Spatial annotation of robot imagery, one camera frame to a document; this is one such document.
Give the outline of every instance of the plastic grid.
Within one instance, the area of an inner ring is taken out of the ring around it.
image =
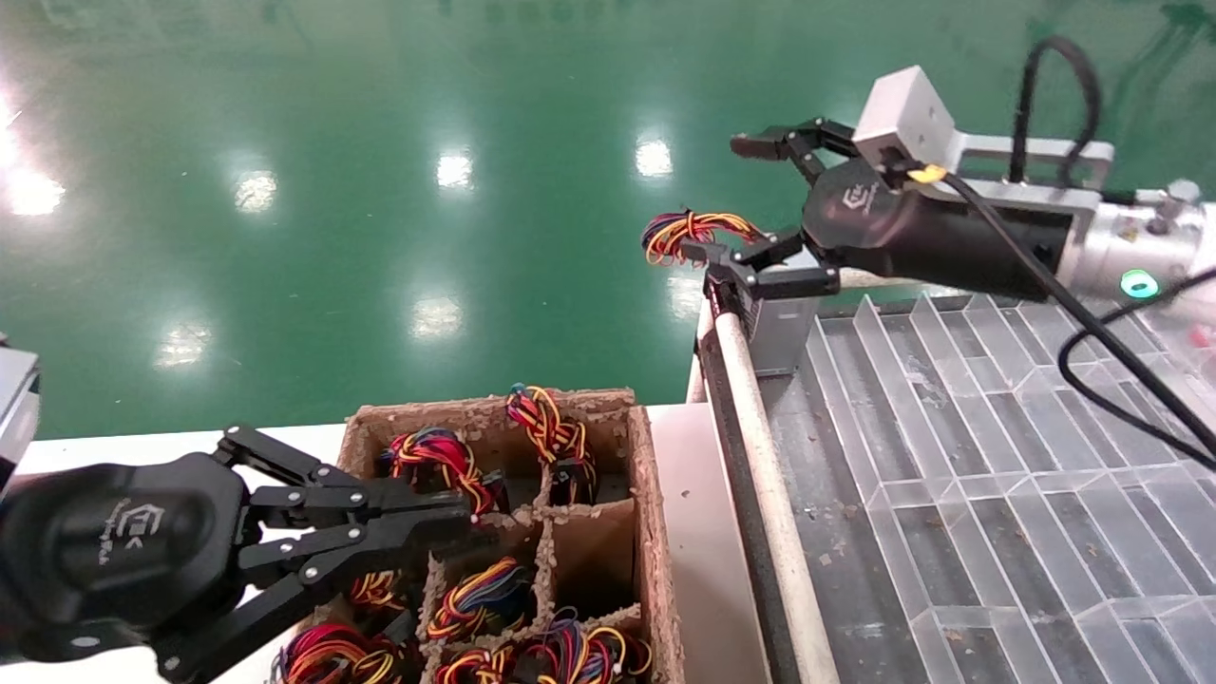
[[[812,326],[810,372],[931,682],[1216,682],[1216,481],[1063,382],[1074,330],[983,296],[866,298]],[[1205,330],[1154,313],[1115,330],[1216,405]],[[1074,365],[1183,433],[1100,346]]]

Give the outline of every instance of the transparent plastic tray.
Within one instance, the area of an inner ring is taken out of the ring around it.
[[[1206,332],[1116,332],[1210,407]],[[1054,305],[869,299],[822,313],[766,379],[845,682],[1216,682],[1216,482],[1054,368]],[[1079,375],[1186,437],[1105,349]]]

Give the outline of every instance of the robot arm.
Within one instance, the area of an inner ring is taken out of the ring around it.
[[[1030,139],[1026,147],[1032,163],[1059,164],[1071,142]],[[1002,214],[1014,239],[1077,296],[1143,299],[1216,267],[1216,204],[1200,203],[1198,186],[1186,180],[1130,196],[1103,192],[1114,158],[1109,144],[1091,142],[1081,151],[1079,166],[1088,175],[1079,187],[1036,184],[1042,179],[1010,184],[969,172],[978,161],[1007,166],[1013,141],[957,130],[919,67],[878,79],[856,129],[815,119],[738,136],[731,148],[743,157],[794,163],[810,185],[803,241],[835,269],[1046,298],[974,208],[945,184],[905,189],[889,170],[897,159],[966,176]],[[816,157],[820,150],[848,159],[827,168]],[[1216,282],[1209,282],[1176,297],[1165,310],[1216,324],[1214,304]]]
[[[235,465],[285,486],[250,494]],[[315,531],[261,543],[261,526]],[[146,645],[168,682],[206,684],[365,573],[479,540],[460,494],[355,480],[233,426],[212,454],[55,473],[5,498],[0,663]]]

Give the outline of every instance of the gripper logo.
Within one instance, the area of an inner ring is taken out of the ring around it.
[[[122,544],[124,549],[142,549],[143,539],[152,537],[161,529],[161,521],[164,520],[164,509],[152,504],[143,504],[129,508],[129,498],[120,499],[114,504],[114,509],[106,518],[106,526],[101,531],[101,546],[97,549],[97,565],[105,566],[109,562],[109,554],[114,550],[114,544]]]

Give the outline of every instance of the black cable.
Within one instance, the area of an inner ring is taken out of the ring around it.
[[[1162,290],[1160,295],[1158,295],[1156,297],[1153,297],[1152,299],[1141,299],[1141,301],[1132,302],[1130,304],[1125,304],[1122,307],[1119,307],[1118,309],[1110,312],[1109,314],[1102,316],[1102,319],[1099,319],[1099,320],[1104,325],[1109,325],[1109,324],[1111,324],[1111,323],[1114,323],[1114,321],[1116,321],[1116,320],[1119,320],[1119,319],[1121,319],[1124,316],[1128,316],[1128,315],[1131,315],[1131,314],[1133,314],[1133,313],[1136,313],[1138,310],[1145,309],[1148,307],[1153,307],[1155,304],[1160,304],[1162,302],[1169,302],[1170,299],[1172,299],[1173,297],[1177,297],[1182,292],[1186,292],[1187,290],[1189,290],[1192,287],[1203,285],[1204,282],[1207,282],[1207,281],[1214,280],[1214,279],[1216,279],[1216,269],[1205,270],[1205,271],[1203,271],[1203,273],[1200,273],[1200,274],[1198,274],[1198,275],[1195,275],[1193,277],[1188,277],[1187,280],[1183,280],[1182,282],[1178,282],[1178,284],[1176,284],[1176,285],[1173,285],[1171,287],[1167,287],[1167,288]],[[1055,365],[1060,369],[1060,375],[1064,376],[1064,381],[1068,382],[1074,389],[1076,389],[1077,392],[1080,392],[1086,399],[1090,399],[1091,402],[1093,402],[1098,407],[1105,409],[1108,413],[1110,413],[1111,415],[1114,415],[1119,420],[1121,420],[1121,421],[1124,421],[1124,422],[1126,422],[1126,424],[1128,424],[1128,425],[1131,425],[1131,426],[1141,430],[1142,432],[1144,432],[1147,434],[1156,437],[1158,439],[1160,439],[1161,442],[1165,442],[1170,447],[1173,447],[1178,452],[1181,452],[1181,453],[1183,453],[1183,454],[1186,454],[1186,455],[1195,459],[1197,461],[1199,461],[1200,464],[1203,464],[1204,467],[1206,467],[1207,470],[1216,471],[1216,461],[1214,461],[1210,455],[1204,454],[1199,449],[1195,449],[1193,445],[1187,444],[1186,442],[1178,439],[1177,437],[1175,437],[1173,434],[1170,434],[1169,432],[1161,430],[1160,427],[1158,427],[1158,426],[1155,426],[1155,425],[1153,425],[1153,424],[1150,424],[1150,422],[1148,422],[1145,420],[1142,420],[1136,414],[1132,414],[1131,411],[1124,410],[1122,407],[1120,407],[1119,404],[1115,404],[1110,399],[1108,399],[1108,398],[1103,397],[1102,394],[1099,394],[1094,388],[1092,388],[1088,385],[1086,385],[1085,382],[1082,382],[1081,379],[1079,379],[1076,376],[1076,374],[1073,372],[1073,368],[1070,365],[1070,358],[1069,357],[1073,354],[1073,351],[1077,347],[1077,344],[1080,344],[1081,341],[1085,340],[1086,337],[1090,337],[1090,332],[1087,330],[1079,330],[1076,333],[1074,333],[1071,337],[1068,338],[1068,342],[1065,342],[1063,347],[1060,347],[1060,353],[1059,353],[1059,357],[1055,360]]]
[[[1064,157],[1064,163],[1058,170],[1058,181],[1064,186],[1073,186],[1073,167],[1081,158],[1081,151],[1093,141],[1098,134],[1098,119],[1102,112],[1102,86],[1098,84],[1098,72],[1093,63],[1085,55],[1085,51],[1076,43],[1060,37],[1052,35],[1040,40],[1026,57],[1026,65],[1021,71],[1021,92],[1018,95],[1018,111],[1013,118],[1013,155],[1009,157],[1009,183],[1021,183],[1026,178],[1026,139],[1030,136],[1030,112],[1035,97],[1035,86],[1038,82],[1038,62],[1043,52],[1053,50],[1068,60],[1076,74],[1077,83],[1081,84],[1081,95],[1085,97],[1085,127],[1073,142],[1073,148]]]
[[[1018,257],[1018,260],[1020,260],[1023,265],[1026,267],[1026,269],[1030,271],[1031,276],[1034,276],[1034,279],[1038,282],[1038,285],[1043,290],[1046,290],[1052,297],[1054,297],[1055,301],[1060,304],[1060,307],[1063,307],[1064,310],[1069,313],[1069,315],[1076,319],[1076,321],[1081,325],[1082,329],[1085,329],[1085,331],[1088,335],[1092,335],[1099,342],[1102,342],[1102,346],[1109,349],[1111,355],[1114,355],[1115,359],[1119,360],[1119,363],[1124,364],[1124,366],[1126,366],[1127,370],[1131,371],[1131,374],[1136,376],[1136,379],[1139,380],[1144,385],[1144,387],[1147,387],[1148,391],[1152,392],[1153,396],[1156,397],[1156,399],[1165,405],[1166,409],[1170,410],[1170,413],[1177,416],[1178,420],[1184,426],[1187,426],[1187,430],[1194,433],[1194,436],[1199,439],[1199,443],[1203,445],[1204,449],[1209,452],[1209,454],[1216,454],[1216,434],[1212,433],[1211,428],[1209,428],[1204,424],[1204,421],[1199,416],[1197,416],[1194,411],[1190,410],[1190,407],[1188,407],[1182,399],[1180,399],[1178,396],[1175,394],[1173,391],[1170,389],[1170,387],[1165,382],[1162,382],[1160,377],[1158,377],[1152,370],[1149,370],[1148,366],[1145,366],[1144,363],[1141,361],[1139,358],[1137,358],[1136,354],[1132,353],[1132,351],[1128,349],[1127,346],[1124,344],[1124,342],[1119,340],[1119,337],[1116,337],[1114,332],[1111,332],[1110,329],[1107,327],[1104,323],[1102,323],[1097,316],[1094,316],[1093,312],[1086,309],[1085,305],[1076,297],[1074,297],[1073,293],[1069,292],[1060,284],[1059,280],[1055,279],[1055,275],[1052,274],[1052,271],[1049,271],[1047,267],[1043,265],[1042,262],[1035,258],[1035,256],[1029,250],[1026,250],[1017,240],[1014,240],[1013,235],[1009,232],[1008,226],[1004,225],[1004,220],[1001,219],[1000,214],[996,213],[996,209],[993,209],[992,206],[989,204],[987,200],[981,197],[980,194],[976,192],[974,187],[968,185],[966,180],[958,178],[952,173],[945,173],[941,180],[946,185],[953,187],[955,191],[958,192],[958,195],[963,200],[966,200],[969,204],[975,207],[975,211],[979,212],[980,217],[983,217],[984,220],[987,222],[987,224],[992,226],[993,230],[997,231],[1001,239],[1004,240],[1004,242],[1009,246],[1009,248],[1013,250],[1013,252]],[[1097,403],[1099,407],[1110,410],[1109,402],[1105,403],[1097,402]],[[1116,417],[1124,417],[1120,416],[1119,413],[1115,413],[1114,415]],[[1132,421],[1128,422],[1131,422],[1131,425],[1141,427],[1136,422]],[[1193,453],[1195,450],[1193,448],[1190,448],[1190,450],[1187,449],[1182,450],[1187,455],[1195,458]],[[1209,467],[1214,462],[1211,456],[1203,453],[1199,453],[1197,460],[1200,464]]]

